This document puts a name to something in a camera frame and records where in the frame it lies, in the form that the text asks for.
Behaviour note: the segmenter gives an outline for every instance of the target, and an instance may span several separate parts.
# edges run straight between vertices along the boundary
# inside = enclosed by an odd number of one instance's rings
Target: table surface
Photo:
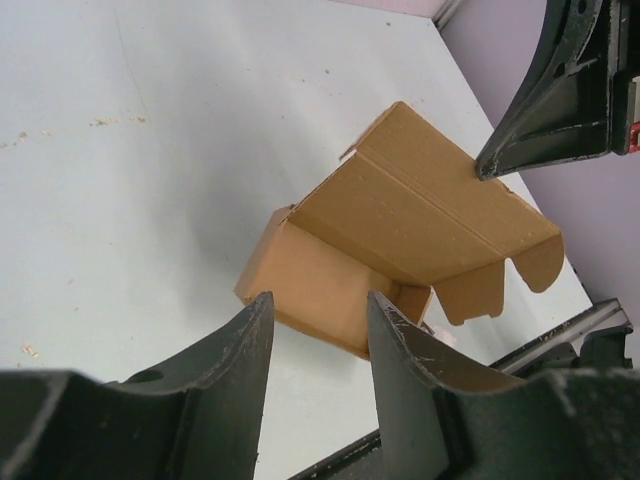
[[[122,380],[220,327],[271,212],[396,100],[471,155],[491,133],[427,19],[326,0],[188,5],[0,5],[1,367]],[[505,182],[533,202],[519,176]],[[452,327],[434,302],[426,321],[488,363],[588,306],[568,265],[535,295],[508,264],[501,317]],[[376,426],[368,363],[277,325],[256,478]]]

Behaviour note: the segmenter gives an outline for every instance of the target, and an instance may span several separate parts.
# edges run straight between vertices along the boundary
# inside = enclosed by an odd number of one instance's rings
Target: open box
[[[419,323],[435,290],[450,323],[497,316],[510,258],[534,292],[562,268],[560,230],[408,105],[384,112],[301,203],[274,212],[235,292],[368,358],[366,303],[382,292]]]

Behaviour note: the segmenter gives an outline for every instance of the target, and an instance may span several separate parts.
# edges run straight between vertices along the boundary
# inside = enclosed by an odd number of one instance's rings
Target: box flap
[[[289,221],[402,284],[435,285],[455,302],[469,294],[453,295],[457,288],[482,288],[474,309],[441,299],[454,318],[496,314],[502,289],[488,296],[479,275],[504,272],[506,258],[534,291],[559,274],[559,229],[499,180],[479,181],[475,161],[406,104],[387,110],[348,154]]]

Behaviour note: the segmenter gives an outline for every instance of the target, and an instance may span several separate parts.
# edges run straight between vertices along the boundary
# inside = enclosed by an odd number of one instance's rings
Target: brown cardboard box
[[[419,323],[432,288],[460,325],[504,304],[504,262],[534,292],[564,260],[560,230],[409,106],[384,112],[346,161],[276,211],[238,281],[245,303],[274,294],[277,317],[368,358],[366,302],[384,293]]]

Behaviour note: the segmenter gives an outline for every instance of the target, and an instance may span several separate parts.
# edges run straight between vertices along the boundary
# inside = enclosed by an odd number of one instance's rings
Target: purple wall
[[[443,32],[494,125],[529,67],[545,6],[544,0],[469,0]],[[587,292],[594,300],[618,297],[640,325],[640,155],[609,155],[522,176],[540,209],[563,230]]]

